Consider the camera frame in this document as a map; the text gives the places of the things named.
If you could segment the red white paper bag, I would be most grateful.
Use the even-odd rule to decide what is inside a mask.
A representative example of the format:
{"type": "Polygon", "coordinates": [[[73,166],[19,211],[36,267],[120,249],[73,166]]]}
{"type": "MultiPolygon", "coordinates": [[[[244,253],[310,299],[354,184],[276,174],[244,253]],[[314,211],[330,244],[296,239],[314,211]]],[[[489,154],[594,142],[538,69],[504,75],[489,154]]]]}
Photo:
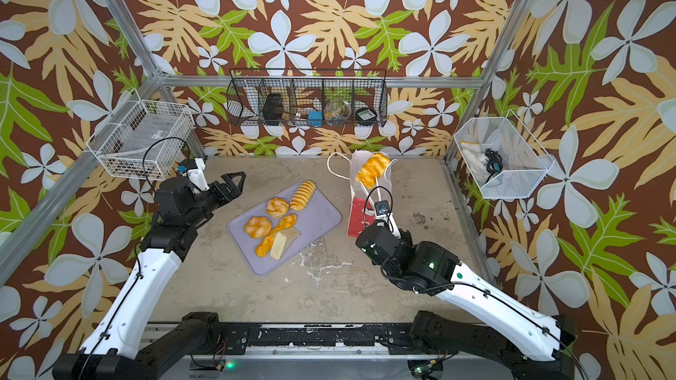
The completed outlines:
{"type": "Polygon", "coordinates": [[[389,198],[387,192],[393,191],[392,184],[392,168],[397,162],[396,158],[389,158],[392,163],[387,168],[385,174],[377,181],[374,188],[365,188],[362,184],[356,181],[356,175],[359,169],[364,165],[366,160],[375,152],[371,151],[354,151],[349,157],[343,153],[334,152],[327,159],[327,170],[334,176],[340,179],[346,179],[350,183],[350,214],[348,220],[348,236],[356,239],[359,234],[371,223],[376,220],[373,205],[379,201],[389,201],[392,205],[392,200],[389,198]],[[350,175],[341,175],[334,171],[331,167],[332,158],[344,158],[350,164],[350,175]]]}

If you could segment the ridged croissant bread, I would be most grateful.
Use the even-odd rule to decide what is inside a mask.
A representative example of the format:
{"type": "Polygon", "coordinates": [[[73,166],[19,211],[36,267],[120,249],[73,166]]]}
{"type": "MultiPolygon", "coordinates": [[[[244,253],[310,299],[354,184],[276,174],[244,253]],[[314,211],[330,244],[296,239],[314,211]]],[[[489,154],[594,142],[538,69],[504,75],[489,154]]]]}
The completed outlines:
{"type": "Polygon", "coordinates": [[[356,181],[365,188],[374,188],[391,163],[392,160],[385,154],[373,153],[357,172],[356,181]]]}

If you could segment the long twisted bread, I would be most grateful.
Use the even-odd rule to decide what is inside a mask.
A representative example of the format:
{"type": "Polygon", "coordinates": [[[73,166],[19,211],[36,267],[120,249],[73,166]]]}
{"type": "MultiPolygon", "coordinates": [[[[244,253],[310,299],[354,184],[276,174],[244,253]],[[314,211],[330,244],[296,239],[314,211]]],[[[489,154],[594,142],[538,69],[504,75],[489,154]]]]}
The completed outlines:
{"type": "Polygon", "coordinates": [[[265,257],[273,247],[276,234],[278,234],[282,230],[292,228],[297,223],[297,220],[298,216],[296,214],[290,214],[288,216],[283,217],[276,225],[276,227],[270,232],[270,234],[267,235],[267,237],[265,237],[265,239],[257,246],[257,248],[255,249],[255,255],[260,258],[265,257]]]}

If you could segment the small round knotted bun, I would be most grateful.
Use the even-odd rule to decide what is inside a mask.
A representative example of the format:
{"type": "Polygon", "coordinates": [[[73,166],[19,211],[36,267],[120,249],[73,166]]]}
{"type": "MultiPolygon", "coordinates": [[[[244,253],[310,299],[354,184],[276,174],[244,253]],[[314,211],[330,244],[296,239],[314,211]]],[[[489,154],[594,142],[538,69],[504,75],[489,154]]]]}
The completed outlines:
{"type": "Polygon", "coordinates": [[[266,211],[272,218],[280,219],[289,213],[290,204],[285,199],[274,197],[269,200],[266,211]]]}

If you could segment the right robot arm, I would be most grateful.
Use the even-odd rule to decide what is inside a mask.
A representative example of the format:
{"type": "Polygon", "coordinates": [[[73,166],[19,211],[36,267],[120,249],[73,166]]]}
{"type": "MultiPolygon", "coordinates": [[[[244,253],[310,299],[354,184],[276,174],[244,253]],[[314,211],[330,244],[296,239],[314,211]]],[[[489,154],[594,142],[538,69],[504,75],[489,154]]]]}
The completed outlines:
{"type": "Polygon", "coordinates": [[[428,354],[482,357],[502,365],[515,379],[574,378],[571,319],[530,309],[442,246],[414,243],[409,232],[393,233],[383,221],[366,227],[356,245],[400,290],[436,297],[479,320],[461,323],[419,311],[409,330],[415,348],[428,354]]]}

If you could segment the round braided bun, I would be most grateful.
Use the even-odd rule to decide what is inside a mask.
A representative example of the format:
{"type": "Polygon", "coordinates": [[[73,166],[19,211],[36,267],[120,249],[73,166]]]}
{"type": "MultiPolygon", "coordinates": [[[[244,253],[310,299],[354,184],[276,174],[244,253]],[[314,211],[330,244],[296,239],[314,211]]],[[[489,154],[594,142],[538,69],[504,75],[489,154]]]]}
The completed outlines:
{"type": "Polygon", "coordinates": [[[272,223],[264,216],[251,217],[243,228],[251,239],[263,239],[272,231],[272,223]]]}

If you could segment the pale bread slice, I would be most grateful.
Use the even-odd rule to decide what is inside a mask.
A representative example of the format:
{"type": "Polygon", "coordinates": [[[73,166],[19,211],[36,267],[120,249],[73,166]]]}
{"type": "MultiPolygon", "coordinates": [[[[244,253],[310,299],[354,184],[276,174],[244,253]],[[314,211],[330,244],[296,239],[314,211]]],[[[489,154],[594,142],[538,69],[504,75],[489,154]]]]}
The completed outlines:
{"type": "Polygon", "coordinates": [[[300,236],[300,232],[295,228],[282,230],[276,234],[275,242],[269,256],[273,260],[281,260],[290,245],[300,236]]]}

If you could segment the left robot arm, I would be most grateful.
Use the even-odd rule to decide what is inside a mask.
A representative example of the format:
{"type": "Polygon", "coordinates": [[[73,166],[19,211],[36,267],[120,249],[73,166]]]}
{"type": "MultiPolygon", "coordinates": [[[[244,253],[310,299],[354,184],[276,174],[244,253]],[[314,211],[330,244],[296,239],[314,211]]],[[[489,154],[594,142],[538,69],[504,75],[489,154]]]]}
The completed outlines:
{"type": "Polygon", "coordinates": [[[239,198],[246,174],[207,183],[201,169],[180,168],[155,193],[158,211],[144,236],[130,278],[101,324],[74,354],[60,355],[56,379],[159,379],[179,360],[219,338],[218,315],[188,315],[147,347],[141,339],[168,282],[186,260],[199,229],[217,209],[239,198]]]}

